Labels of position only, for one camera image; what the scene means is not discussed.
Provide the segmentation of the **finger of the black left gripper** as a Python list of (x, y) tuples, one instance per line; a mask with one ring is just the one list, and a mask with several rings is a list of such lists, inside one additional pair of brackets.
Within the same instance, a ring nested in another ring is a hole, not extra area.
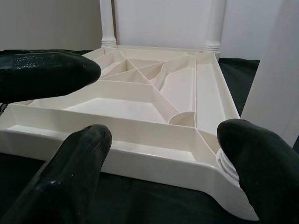
[(100, 66), (60, 49), (0, 52), (0, 101), (5, 104), (68, 95), (96, 82)]

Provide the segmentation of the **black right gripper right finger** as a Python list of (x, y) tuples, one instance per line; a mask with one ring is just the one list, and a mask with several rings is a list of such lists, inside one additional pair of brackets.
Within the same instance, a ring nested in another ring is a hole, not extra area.
[(299, 155), (276, 133), (244, 119), (217, 127), (221, 149), (263, 224), (299, 222)]

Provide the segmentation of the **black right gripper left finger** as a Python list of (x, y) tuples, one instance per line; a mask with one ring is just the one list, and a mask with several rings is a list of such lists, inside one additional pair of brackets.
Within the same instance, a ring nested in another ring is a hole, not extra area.
[(112, 145), (105, 125), (70, 134), (9, 208), (11, 224), (83, 224)]

